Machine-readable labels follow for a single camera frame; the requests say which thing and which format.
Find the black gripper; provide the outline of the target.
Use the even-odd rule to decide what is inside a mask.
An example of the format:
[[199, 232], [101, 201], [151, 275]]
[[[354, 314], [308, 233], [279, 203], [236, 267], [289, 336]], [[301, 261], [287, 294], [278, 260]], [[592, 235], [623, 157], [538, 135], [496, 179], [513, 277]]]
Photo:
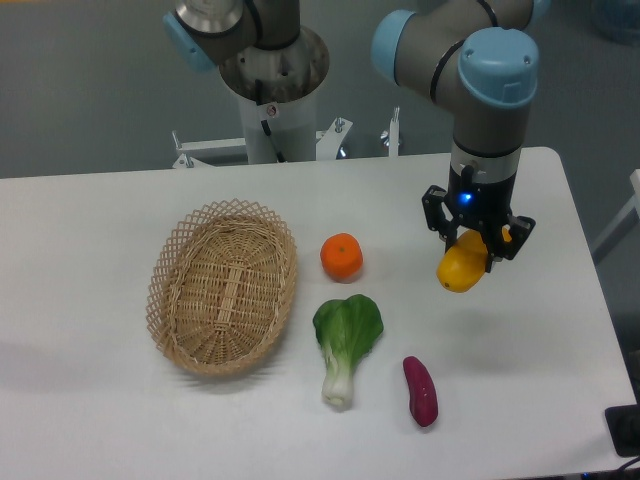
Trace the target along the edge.
[[430, 231], [437, 232], [446, 248], [455, 245], [458, 228], [478, 230], [487, 250], [485, 271], [496, 262], [513, 260], [533, 232], [536, 221], [512, 215], [511, 199], [516, 174], [498, 182], [478, 182], [476, 168], [451, 163], [447, 191], [431, 185], [421, 203]]

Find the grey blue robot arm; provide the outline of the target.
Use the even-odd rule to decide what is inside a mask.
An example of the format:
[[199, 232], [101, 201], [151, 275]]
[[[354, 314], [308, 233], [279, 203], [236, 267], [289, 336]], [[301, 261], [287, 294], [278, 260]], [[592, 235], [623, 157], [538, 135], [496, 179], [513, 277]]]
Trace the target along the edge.
[[[449, 182], [422, 205], [428, 227], [447, 246], [460, 228], [479, 234], [485, 264], [513, 259], [534, 229], [511, 197], [539, 51], [527, 28], [545, 1], [448, 1], [427, 15], [389, 13], [377, 26], [371, 61], [388, 81], [454, 118]], [[251, 109], [245, 127], [256, 163], [315, 157], [312, 121], [296, 126], [292, 106], [325, 81], [329, 55], [300, 21], [296, 1], [179, 1], [163, 18], [168, 37], [197, 71], [217, 69]]]

